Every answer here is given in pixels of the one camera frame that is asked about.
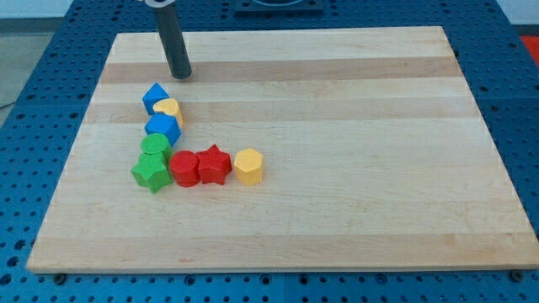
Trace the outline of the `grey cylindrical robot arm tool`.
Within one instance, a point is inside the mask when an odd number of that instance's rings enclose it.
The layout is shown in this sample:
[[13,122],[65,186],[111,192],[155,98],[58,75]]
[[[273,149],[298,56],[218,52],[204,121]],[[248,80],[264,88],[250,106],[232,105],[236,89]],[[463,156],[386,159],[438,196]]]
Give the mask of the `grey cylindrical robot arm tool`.
[[192,69],[175,1],[153,1],[151,6],[172,76],[177,79],[188,78]]

